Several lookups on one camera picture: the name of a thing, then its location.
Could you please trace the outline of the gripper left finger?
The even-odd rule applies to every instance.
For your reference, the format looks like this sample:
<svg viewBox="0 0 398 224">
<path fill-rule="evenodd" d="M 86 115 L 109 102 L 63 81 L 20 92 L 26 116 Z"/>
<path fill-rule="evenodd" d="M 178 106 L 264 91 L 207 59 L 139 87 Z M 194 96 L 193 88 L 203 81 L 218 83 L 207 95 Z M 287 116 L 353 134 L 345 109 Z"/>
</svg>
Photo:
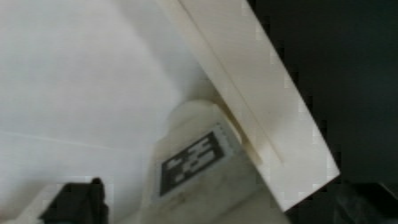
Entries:
<svg viewBox="0 0 398 224">
<path fill-rule="evenodd" d="M 100 178 L 90 183 L 68 183 L 40 216 L 43 224 L 109 224 L 106 184 Z"/>
</svg>

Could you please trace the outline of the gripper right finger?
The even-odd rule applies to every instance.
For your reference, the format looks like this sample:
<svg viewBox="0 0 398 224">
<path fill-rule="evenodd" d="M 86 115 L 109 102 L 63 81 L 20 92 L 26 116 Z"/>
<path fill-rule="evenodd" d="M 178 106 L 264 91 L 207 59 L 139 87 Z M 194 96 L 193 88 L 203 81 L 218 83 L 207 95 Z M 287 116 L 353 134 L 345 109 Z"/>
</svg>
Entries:
<svg viewBox="0 0 398 224">
<path fill-rule="evenodd" d="M 340 185 L 335 224 L 398 224 L 398 199 L 377 183 Z"/>
</svg>

